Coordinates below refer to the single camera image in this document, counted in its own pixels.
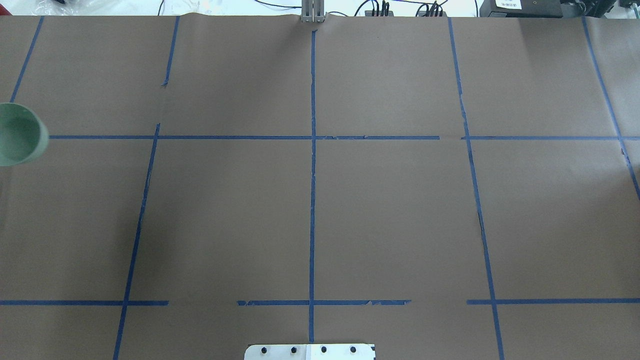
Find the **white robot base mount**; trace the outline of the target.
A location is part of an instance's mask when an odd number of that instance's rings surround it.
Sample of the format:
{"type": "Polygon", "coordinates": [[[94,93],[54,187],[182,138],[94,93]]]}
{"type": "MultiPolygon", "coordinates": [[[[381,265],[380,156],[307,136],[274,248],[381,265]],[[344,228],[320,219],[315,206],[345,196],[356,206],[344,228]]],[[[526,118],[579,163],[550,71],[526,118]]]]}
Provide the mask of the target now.
{"type": "Polygon", "coordinates": [[[375,360],[374,344],[309,343],[253,344],[244,353],[245,360],[375,360]]]}

